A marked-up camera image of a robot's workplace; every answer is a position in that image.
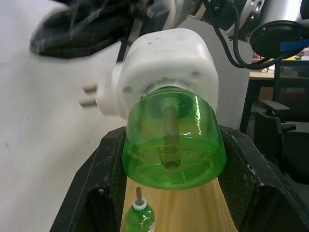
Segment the metal pin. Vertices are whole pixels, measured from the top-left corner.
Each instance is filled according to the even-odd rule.
[[[141,189],[140,189],[140,187],[136,188],[136,204],[137,205],[142,205],[143,204],[143,200],[141,198]]]
[[[164,167],[175,171],[181,164],[181,156],[177,147],[179,145],[178,109],[167,106],[163,109],[164,119]]]
[[[97,102],[96,102],[95,99],[86,100],[86,101],[80,101],[79,104],[80,104],[83,108],[97,107]]]
[[[97,85],[91,85],[91,86],[84,86],[83,90],[85,93],[89,94],[89,93],[96,93],[97,91]]]

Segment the green plastic bottle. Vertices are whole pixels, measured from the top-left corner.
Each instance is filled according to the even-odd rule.
[[[199,96],[166,87],[132,108],[123,166],[134,181],[157,189],[188,189],[215,179],[225,163],[215,114]]]
[[[147,201],[141,197],[140,188],[137,197],[126,213],[127,232],[155,232],[155,213]]]

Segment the white plastic mount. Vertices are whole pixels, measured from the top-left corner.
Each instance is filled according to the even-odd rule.
[[[200,96],[214,112],[218,73],[204,40],[189,29],[171,29],[139,37],[124,62],[98,84],[96,102],[104,115],[127,118],[145,95],[162,87],[179,87]]]

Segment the screw hole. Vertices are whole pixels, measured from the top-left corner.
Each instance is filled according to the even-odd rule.
[[[191,73],[191,77],[192,78],[200,78],[201,76],[202,76],[202,74],[200,72],[198,72],[198,71],[193,71]]]
[[[125,87],[123,90],[122,90],[124,93],[132,93],[132,89],[130,87]]]
[[[262,1],[259,1],[258,4],[256,5],[256,11],[259,11],[262,6]]]

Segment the small green bottle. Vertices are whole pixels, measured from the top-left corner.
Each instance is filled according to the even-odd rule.
[[[127,232],[155,232],[155,213],[136,188],[136,200],[126,213]]]

